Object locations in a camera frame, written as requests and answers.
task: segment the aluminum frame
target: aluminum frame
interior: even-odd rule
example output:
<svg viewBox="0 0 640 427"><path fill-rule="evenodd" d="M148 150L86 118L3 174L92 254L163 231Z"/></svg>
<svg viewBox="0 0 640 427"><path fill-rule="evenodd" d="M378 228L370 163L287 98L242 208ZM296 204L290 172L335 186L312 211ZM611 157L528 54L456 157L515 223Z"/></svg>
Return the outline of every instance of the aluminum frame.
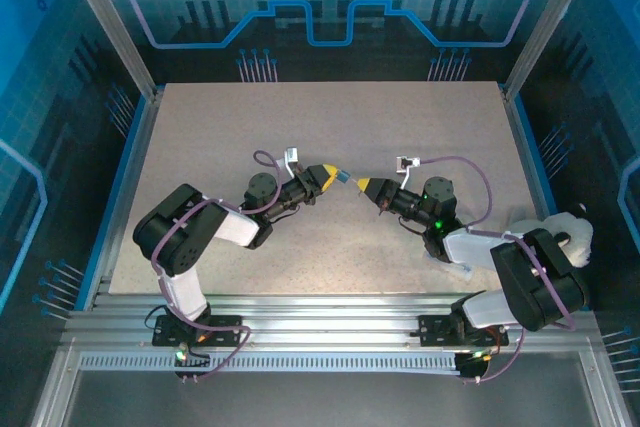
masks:
<svg viewBox="0 0 640 427"><path fill-rule="evenodd" d="M516 60L509 78L505 82L505 95L508 101L513 101L520 92L542 51L556 27L564 17L572 0L548 0L545 9L540 14L531 36Z"/></svg>
<svg viewBox="0 0 640 427"><path fill-rule="evenodd" d="M142 94L147 99L154 99L155 85L111 0L88 1ZM528 146L522 129L517 128L513 100L570 1L549 0L507 82L505 106L512 120L512 129L516 122L514 133L521 152L527 152ZM149 345L150 331L145 329L142 322L153 306L163 303L160 296L108 294L109 274L115 264L113 253L120 247L124 229L123 216L126 221L127 205L130 206L133 199L135 183L155 120L152 109L144 116L135 132L137 147L127 165L128 183L122 186L118 195L114 215L109 222L107 241L98 259L92 287L92 292L97 289L97 294L95 298L89 297L93 301L85 305L85 311L71 313L32 425L62 424L72 402L78 374L91 368L90 362L83 360L87 356L103 352L135 359L148 357L150 353L171 354L171 349L158 349ZM525 156L523 164L529 179L535 179L530 156ZM544 214L545 202L544 196L540 195L540 186L534 182L532 190L534 201L543 209L539 210L539 214ZM349 353L361 356L381 353L389 358L402 360L409 355L437 356L445 353L441 348L420 347L418 339L409 334L417 329L418 315L448 313L450 305L463 295L212 296L208 301L216 312L243 315L245 323L254 329L247 345L248 355ZM578 327L576 332L545 328L527 336L523 352L578 353L600 425L632 425L595 316L591 312L579 312L575 318ZM512 332L517 336L517 329ZM447 352L467 352L471 349L461 347L447 349ZM512 342L503 350L509 352L513 349ZM102 367L102 370L109 369L111 365L107 363ZM113 367L114 370L123 369L123 365L118 362L114 362Z"/></svg>
<svg viewBox="0 0 640 427"><path fill-rule="evenodd" d="M244 350L242 371L274 370L274 364L270 368L259 363L249 365L251 358L297 361L311 356L325 362L330 358L354 362L353 359L373 356L389 365L374 370L371 370L373 366L356 365L348 371L424 373L424 368L411 364L416 356L430 359L473 350L473 347L420 347L419 339L410 336L417 329L418 315L448 313L451 303L462 295L209 296L207 300L216 312L242 315L244 323L254 330ZM169 362L174 349L151 346L151 330L143 325L146 314L162 302L159 295L110 295L108 281L103 281L93 310L72 312L67 322L32 425L60 425L72 405L76 378L84 370L174 370ZM578 312L575 319L576 332L547 327L529 333L523 354L577 353L600 425L631 426L595 316L591 312ZM507 354L515 348L519 329L510 332L511 343L503 348ZM211 353L219 360L229 350L210 348L201 352ZM144 364L150 356L164 364L155 364L153 368L136 365ZM284 364L276 370L318 371L304 366L293 369L293 365L285 369Z"/></svg>

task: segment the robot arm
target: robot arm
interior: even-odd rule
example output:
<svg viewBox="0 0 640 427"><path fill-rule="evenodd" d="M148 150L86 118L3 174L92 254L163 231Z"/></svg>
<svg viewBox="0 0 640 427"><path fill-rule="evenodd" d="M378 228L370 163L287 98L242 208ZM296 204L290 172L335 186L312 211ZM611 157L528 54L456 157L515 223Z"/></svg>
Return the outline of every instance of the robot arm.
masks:
<svg viewBox="0 0 640 427"><path fill-rule="evenodd" d="M249 215L242 213L268 205L276 194L276 179L261 173L251 178L239 211L224 203L212 202L193 215L162 248L158 265L163 270L169 300L189 320L206 323L210 313L195 267L207 245L217 238L248 249L258 248L273 232L276 217L298 208L303 202L315 204L316 198L336 179L338 169L314 165L291 173L293 179L282 185L278 199L267 210ZM147 214L133 233L133 240L144 257L151 259L154 249L176 220L203 200L206 198L200 191L183 184Z"/></svg>
<svg viewBox="0 0 640 427"><path fill-rule="evenodd" d="M502 290L470 296L452 308L449 327L465 333L493 325L518 323L537 331L562 317L552 295L523 248L513 240L476 235L456 218L453 184L442 177L425 182L422 195L391 179L361 179L360 190L379 208L425 227L422 239L429 254L442 261L495 269ZM558 242L544 229L515 234L544 266L553 289L569 312L587 304L585 283Z"/></svg>

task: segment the black mounting bracket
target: black mounting bracket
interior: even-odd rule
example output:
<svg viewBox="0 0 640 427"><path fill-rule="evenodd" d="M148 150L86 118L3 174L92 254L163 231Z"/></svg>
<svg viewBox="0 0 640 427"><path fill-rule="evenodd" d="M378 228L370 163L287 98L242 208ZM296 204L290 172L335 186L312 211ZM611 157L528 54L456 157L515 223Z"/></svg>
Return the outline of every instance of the black mounting bracket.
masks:
<svg viewBox="0 0 640 427"><path fill-rule="evenodd" d="M461 320L455 314L420 315L418 330L410 335L420 338L421 347L497 346L496 339L487 329L471 329ZM500 345L509 345L507 332L500 332L500 326L492 327L495 335L500 335Z"/></svg>
<svg viewBox="0 0 640 427"><path fill-rule="evenodd" d="M210 315L204 321L211 327L233 327L242 325L242 317L239 315ZM186 343L192 347L237 347L240 344L240 331L229 330L227 332L196 331L193 327L186 326L173 315L159 315L153 329L151 345L154 347L178 347ZM198 342L198 337L205 336Z"/></svg>

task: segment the enclosure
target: enclosure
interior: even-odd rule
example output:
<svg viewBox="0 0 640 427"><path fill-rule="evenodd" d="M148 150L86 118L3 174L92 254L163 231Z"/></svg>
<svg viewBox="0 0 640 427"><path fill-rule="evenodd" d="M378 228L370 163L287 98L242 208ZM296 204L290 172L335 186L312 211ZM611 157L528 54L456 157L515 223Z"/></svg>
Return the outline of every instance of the enclosure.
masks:
<svg viewBox="0 0 640 427"><path fill-rule="evenodd" d="M640 0L0 4L7 425L637 425ZM145 327L164 299L134 227L183 183L239 204L267 170L252 153L292 146L350 178L259 249L207 248L212 311L253 333L229 372L182 385ZM352 180L401 181L403 155L478 164L487 229L586 208L576 332L527 334L479 386L452 375L464 349L411 336L501 285L429 257L359 195ZM464 222L483 215L473 169L424 165L407 189L433 176Z"/></svg>

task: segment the beige work surface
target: beige work surface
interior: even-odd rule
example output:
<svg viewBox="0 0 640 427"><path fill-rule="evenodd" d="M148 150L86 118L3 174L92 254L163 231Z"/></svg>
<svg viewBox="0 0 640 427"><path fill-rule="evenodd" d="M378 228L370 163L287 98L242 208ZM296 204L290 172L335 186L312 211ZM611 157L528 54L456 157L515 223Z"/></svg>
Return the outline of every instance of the beige work surface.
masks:
<svg viewBox="0 0 640 427"><path fill-rule="evenodd" d="M360 177L401 179L398 155L423 159L462 155L492 185L494 209L483 224L504 229L510 212L533 202L494 82L342 82L170 84L144 162L112 293L155 293L149 261L132 240L136 223L178 185L239 203L250 177L264 167L256 149L282 157L298 147L305 165L329 163ZM487 195L478 174L459 162L414 170L407 188L451 179L458 213L478 218ZM274 226L250 251L212 242L197 264L205 293L333 294L467 292L499 287L494 272L467 281L425 256L420 237L377 207L355 183L333 186L315 206Z"/></svg>

